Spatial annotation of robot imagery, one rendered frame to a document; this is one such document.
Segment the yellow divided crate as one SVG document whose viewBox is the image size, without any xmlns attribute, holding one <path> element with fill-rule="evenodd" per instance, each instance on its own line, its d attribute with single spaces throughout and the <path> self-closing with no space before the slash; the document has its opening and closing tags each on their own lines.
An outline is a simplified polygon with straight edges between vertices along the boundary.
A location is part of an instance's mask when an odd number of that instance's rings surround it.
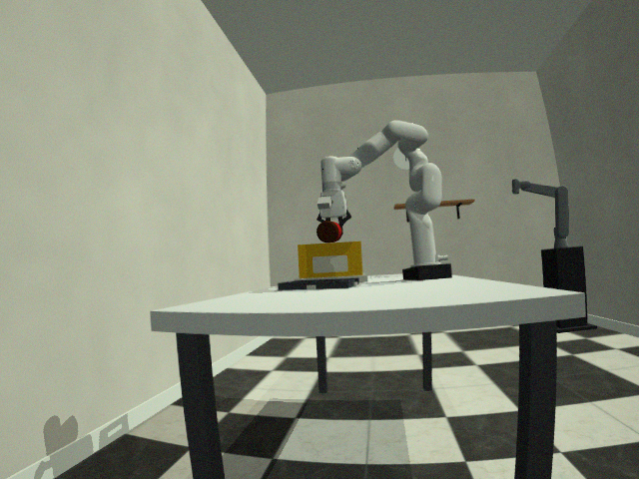
<svg viewBox="0 0 639 479">
<path fill-rule="evenodd" d="M 361 241 L 298 244 L 300 278 L 362 275 Z"/>
</svg>

